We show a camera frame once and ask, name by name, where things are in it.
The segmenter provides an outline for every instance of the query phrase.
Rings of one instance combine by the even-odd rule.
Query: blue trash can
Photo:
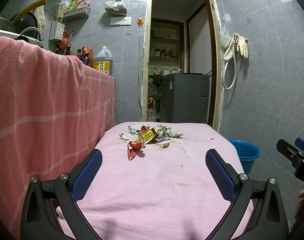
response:
[[[248,142],[233,139],[228,139],[228,141],[235,147],[244,173],[248,175],[251,171],[254,161],[260,156],[260,149]]]

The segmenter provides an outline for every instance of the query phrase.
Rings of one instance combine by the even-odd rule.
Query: rubber glove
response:
[[[244,58],[249,57],[248,45],[245,42],[244,37],[239,35],[239,41],[237,43],[236,51],[241,53]]]
[[[231,37],[231,39],[230,39],[230,41],[229,41],[229,44],[228,44],[228,49],[225,51],[225,53],[224,53],[224,56],[223,56],[223,60],[224,61],[229,61],[232,57],[233,57],[233,52],[232,52],[232,41],[235,39],[235,38],[237,38],[239,36],[239,34],[238,33],[233,33],[232,34],[232,37]]]

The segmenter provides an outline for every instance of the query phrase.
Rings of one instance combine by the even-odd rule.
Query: orange plug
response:
[[[137,19],[137,23],[138,23],[138,25],[143,25],[143,23],[144,23],[144,20],[143,20],[143,18],[138,18]]]

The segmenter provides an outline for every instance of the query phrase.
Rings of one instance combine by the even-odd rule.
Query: yellow label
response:
[[[105,74],[110,73],[110,62],[109,61],[97,61],[94,62],[94,68],[98,71],[101,71]]]
[[[146,133],[142,134],[143,140],[147,141],[148,139],[152,138],[154,136],[154,133],[149,130]]]

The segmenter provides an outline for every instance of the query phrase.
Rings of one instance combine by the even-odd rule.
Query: finger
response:
[[[304,189],[300,191],[299,198],[304,198]]]
[[[297,219],[297,218],[300,216],[300,213],[301,213],[301,210],[302,210],[303,207],[304,207],[304,199],[302,199],[302,200],[299,202],[299,204],[298,204],[298,206],[297,206],[297,208],[296,208],[296,213],[295,213],[295,215],[294,215],[294,218],[295,218],[295,219]]]

